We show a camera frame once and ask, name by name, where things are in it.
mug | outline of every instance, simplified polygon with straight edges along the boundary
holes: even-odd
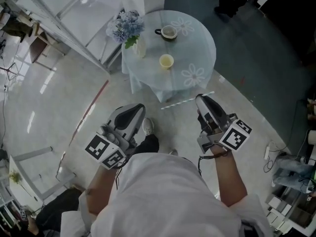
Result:
[[[165,41],[174,41],[178,36],[178,31],[173,26],[165,26],[162,29],[156,29],[155,33],[161,35]]]
[[[159,58],[159,63],[163,69],[170,69],[174,63],[174,59],[170,54],[163,54]]]

potted plant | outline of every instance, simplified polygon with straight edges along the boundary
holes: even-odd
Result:
[[[141,32],[144,30],[144,20],[136,10],[121,12],[108,23],[106,33],[114,41],[125,43],[125,48],[133,47],[140,57],[146,54],[146,44]]]

glass vase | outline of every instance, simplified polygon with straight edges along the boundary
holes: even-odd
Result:
[[[140,57],[144,58],[146,55],[146,42],[142,35],[139,36],[136,43],[132,46],[134,53]]]

flower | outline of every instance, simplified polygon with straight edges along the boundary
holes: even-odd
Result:
[[[194,28],[190,26],[192,22],[187,20],[184,22],[183,18],[178,18],[178,21],[171,21],[171,24],[177,29],[177,31],[182,31],[184,36],[187,36],[189,32],[194,32]]]
[[[189,70],[183,70],[181,74],[184,77],[188,77],[184,81],[184,86],[185,87],[194,87],[198,85],[205,77],[202,77],[204,74],[204,68],[199,68],[196,70],[196,67],[193,63],[189,65]]]
[[[121,12],[116,19],[108,23],[106,34],[118,43],[128,43],[128,48],[136,43],[144,30],[144,20],[136,10]]]

round glass table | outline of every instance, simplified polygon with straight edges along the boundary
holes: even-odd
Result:
[[[179,91],[200,86],[206,88],[215,60],[216,47],[212,35],[197,19],[172,10],[161,10],[146,14],[142,37],[146,42],[146,55],[138,57],[132,48],[122,45],[122,72],[129,74],[132,93],[148,85],[160,102],[164,102]],[[155,29],[174,26],[178,37],[167,42]],[[170,54],[174,64],[169,70],[161,68],[159,58]]]

